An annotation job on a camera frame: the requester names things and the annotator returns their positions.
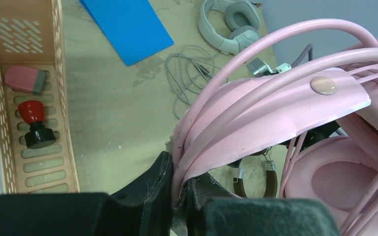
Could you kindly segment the pink wired headphones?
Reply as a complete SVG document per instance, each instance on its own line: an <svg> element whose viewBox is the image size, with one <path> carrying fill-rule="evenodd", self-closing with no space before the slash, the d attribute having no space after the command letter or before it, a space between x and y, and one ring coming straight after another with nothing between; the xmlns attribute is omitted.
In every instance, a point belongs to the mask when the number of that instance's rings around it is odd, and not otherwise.
<svg viewBox="0 0 378 236"><path fill-rule="evenodd" d="M226 82L274 43L320 29L359 43L280 74ZM280 198L322 201L343 236L378 236L378 39L365 28L340 19L296 23L225 65L171 137L172 206L189 179L286 141Z"/></svg>

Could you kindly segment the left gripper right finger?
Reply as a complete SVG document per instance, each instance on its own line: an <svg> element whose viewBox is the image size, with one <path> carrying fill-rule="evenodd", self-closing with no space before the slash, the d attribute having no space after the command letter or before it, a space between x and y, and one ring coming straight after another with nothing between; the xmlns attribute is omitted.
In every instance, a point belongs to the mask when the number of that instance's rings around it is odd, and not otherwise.
<svg viewBox="0 0 378 236"><path fill-rule="evenodd" d="M310 199L237 198L210 174L184 185L190 236L338 236L327 207Z"/></svg>

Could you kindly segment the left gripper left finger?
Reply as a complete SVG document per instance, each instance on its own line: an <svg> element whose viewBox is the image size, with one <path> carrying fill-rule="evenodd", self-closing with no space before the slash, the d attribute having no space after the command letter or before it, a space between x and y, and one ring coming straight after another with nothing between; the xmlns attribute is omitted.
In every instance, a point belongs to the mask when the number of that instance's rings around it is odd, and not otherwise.
<svg viewBox="0 0 378 236"><path fill-rule="evenodd" d="M0 195L0 236L167 236L172 157L106 193Z"/></svg>

